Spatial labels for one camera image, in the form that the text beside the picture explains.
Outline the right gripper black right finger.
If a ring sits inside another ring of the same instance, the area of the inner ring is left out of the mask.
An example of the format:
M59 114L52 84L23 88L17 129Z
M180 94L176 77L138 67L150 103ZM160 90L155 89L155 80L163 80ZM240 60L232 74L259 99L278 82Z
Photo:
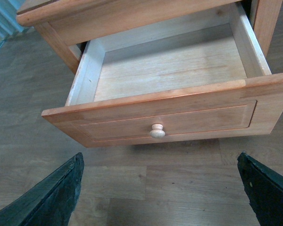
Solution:
M261 226L283 226L283 176L241 153L237 167L250 206Z

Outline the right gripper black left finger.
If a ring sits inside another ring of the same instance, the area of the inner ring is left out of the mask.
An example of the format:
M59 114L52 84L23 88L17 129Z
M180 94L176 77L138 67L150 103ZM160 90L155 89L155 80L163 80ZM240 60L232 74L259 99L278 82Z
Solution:
M83 170L83 155L77 153L0 210L0 226L67 226L80 196Z

